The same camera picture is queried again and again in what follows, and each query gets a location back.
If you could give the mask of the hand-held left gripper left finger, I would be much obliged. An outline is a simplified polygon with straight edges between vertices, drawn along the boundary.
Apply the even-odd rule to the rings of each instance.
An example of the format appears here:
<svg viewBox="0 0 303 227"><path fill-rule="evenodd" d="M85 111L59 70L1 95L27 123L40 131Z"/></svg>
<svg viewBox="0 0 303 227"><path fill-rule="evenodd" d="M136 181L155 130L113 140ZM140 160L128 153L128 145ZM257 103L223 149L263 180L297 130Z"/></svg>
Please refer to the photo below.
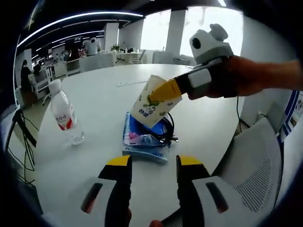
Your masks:
<svg viewBox="0 0 303 227"><path fill-rule="evenodd" d="M52 227L125 227L131 198L132 157L109 160L98 177L74 189L66 202L47 214Z"/></svg>

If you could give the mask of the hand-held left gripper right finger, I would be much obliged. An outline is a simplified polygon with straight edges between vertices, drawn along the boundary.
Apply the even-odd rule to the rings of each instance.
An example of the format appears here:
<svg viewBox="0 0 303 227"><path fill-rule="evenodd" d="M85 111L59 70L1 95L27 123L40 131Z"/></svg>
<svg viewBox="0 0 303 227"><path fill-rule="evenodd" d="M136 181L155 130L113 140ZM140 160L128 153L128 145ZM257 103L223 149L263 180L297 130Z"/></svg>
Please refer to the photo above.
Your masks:
<svg viewBox="0 0 303 227"><path fill-rule="evenodd" d="M178 199L185 227L257 227L262 215L243 204L242 195L210 176L195 157L176 157Z"/></svg>

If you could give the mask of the person's right hand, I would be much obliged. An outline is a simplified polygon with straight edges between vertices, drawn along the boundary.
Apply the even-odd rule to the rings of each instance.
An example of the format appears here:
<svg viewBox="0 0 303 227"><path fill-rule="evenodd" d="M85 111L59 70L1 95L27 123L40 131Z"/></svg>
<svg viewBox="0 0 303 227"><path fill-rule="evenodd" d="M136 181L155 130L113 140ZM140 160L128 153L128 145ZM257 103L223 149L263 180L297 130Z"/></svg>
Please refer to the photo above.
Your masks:
<svg viewBox="0 0 303 227"><path fill-rule="evenodd" d="M230 57L208 68L212 81L204 91L188 93L190 100L202 98L231 98L250 96L262 91L264 82L256 71L257 63L242 57Z"/></svg>

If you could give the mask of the person's left hand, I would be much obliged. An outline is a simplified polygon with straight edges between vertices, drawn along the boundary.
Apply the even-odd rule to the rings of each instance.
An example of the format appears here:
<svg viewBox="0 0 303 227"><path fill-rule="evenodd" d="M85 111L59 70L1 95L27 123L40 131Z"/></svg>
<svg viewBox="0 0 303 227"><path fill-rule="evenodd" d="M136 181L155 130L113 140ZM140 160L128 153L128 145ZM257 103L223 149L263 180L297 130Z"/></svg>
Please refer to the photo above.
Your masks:
<svg viewBox="0 0 303 227"><path fill-rule="evenodd" d="M128 227L130 220L132 218L132 213L131 210L127 210L127 215L126 215L126 221L125 221L125 226ZM164 227L163 223L159 220L152 220L149 224L149 227Z"/></svg>

